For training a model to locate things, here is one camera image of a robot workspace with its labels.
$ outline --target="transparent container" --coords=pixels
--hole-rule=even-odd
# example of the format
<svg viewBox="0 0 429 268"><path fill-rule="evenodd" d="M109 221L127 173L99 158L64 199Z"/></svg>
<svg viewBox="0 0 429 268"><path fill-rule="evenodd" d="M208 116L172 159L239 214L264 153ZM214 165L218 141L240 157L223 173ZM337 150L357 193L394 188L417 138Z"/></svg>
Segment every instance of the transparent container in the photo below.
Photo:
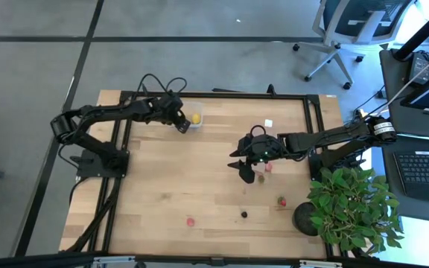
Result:
<svg viewBox="0 0 429 268"><path fill-rule="evenodd" d="M182 111L185 114L186 119L191 122L190 128L197 129L203 124L203 103L196 101L183 101ZM200 115L200 123L193 123L193 115Z"/></svg>

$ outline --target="yellow ball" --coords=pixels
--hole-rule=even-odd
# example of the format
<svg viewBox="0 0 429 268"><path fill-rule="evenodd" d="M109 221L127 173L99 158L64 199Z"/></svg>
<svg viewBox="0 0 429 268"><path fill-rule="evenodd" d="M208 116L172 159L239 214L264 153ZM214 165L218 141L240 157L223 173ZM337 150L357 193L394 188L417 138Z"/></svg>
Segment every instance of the yellow ball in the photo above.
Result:
<svg viewBox="0 0 429 268"><path fill-rule="evenodd" d="M201 122L200 114L195 113L193 116L191 116L191 122L193 124L199 124Z"/></svg>

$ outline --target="white cable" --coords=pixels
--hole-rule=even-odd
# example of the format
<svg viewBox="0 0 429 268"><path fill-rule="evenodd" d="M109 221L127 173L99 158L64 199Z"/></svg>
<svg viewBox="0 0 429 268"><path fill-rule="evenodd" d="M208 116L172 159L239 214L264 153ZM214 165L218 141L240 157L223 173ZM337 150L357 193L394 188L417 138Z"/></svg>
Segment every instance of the white cable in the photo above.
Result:
<svg viewBox="0 0 429 268"><path fill-rule="evenodd" d="M415 75L414 78L412 78L410 81L408 81L408 83L406 83L403 88L400 89L399 92L397 92L397 94L395 94L395 96L393 96L393 98L388 101L386 104L384 104L383 106L381 106L381 108L383 108L384 106L386 106L386 109L381 109L381 111L378 114L381 114L382 112L385 112L388 110L388 106L420 75L423 73L423 71L426 71L429 69L429 64L427 66L425 66L418 74Z"/></svg>

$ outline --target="wooden tabletop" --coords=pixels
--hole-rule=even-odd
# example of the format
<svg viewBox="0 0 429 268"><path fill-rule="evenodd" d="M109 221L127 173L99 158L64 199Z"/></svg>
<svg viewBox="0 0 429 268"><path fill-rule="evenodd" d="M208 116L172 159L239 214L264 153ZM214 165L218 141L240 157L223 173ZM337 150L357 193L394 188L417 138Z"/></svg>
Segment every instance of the wooden tabletop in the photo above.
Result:
<svg viewBox="0 0 429 268"><path fill-rule="evenodd" d="M117 104L121 92L103 90L98 104ZM226 166L229 154L252 126L273 121L267 133L306 132L300 100L186 98L203 103L203 125L178 133L158 123L134 123L129 170L122 180L109 252L131 255L325 258L319 237L307 237L291 223L293 210L307 201L307 161L277 160L251 185ZM320 96L325 128L342 124L335 96ZM317 129L314 109L311 109ZM95 124L90 134L109 141L113 122ZM74 193L60 243L67 249L89 225L101 178ZM277 204L278 197L287 206ZM241 212L248 213L247 218ZM194 226L187 226L188 218ZM104 233L101 225L97 249Z"/></svg>

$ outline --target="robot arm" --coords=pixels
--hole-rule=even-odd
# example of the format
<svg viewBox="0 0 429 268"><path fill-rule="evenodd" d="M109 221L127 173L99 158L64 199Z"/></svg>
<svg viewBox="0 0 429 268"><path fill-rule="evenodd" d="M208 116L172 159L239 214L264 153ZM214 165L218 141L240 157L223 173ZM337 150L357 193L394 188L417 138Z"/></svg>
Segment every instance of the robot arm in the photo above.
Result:
<svg viewBox="0 0 429 268"><path fill-rule="evenodd" d="M145 98L133 100L128 104L114 106L84 106L58 115L51 121L56 141L63 144L77 144L86 150L81 157L71 157L79 164L78 176L123 176L127 170L129 152L118 150L111 142L102 142L86 131L94 123L114 120L133 120L136 122L158 121L174 125L185 133L190 126L181 111L183 102L172 91L160 99Z"/></svg>
<svg viewBox="0 0 429 268"><path fill-rule="evenodd" d="M239 140L238 149L231 153L231 157L246 156L246 162L239 160L228 164L231 168L239 169L240 177L246 183L253 183L255 173L251 165L259 162L268 163L276 159L292 159L302 161L307 156L313 156L316 161L314 170L321 167L336 168L337 165L346 165L345 160L355 160L354 155L372 147L389 144L396 140L396 132L392 124L382 117L370 117L365 121L337 127L319 133L284 133L277 138L264 134L254 136L252 131L262 126L254 126L250 133ZM324 150L320 155L314 152L319 147L326 147L349 141L337 150Z"/></svg>

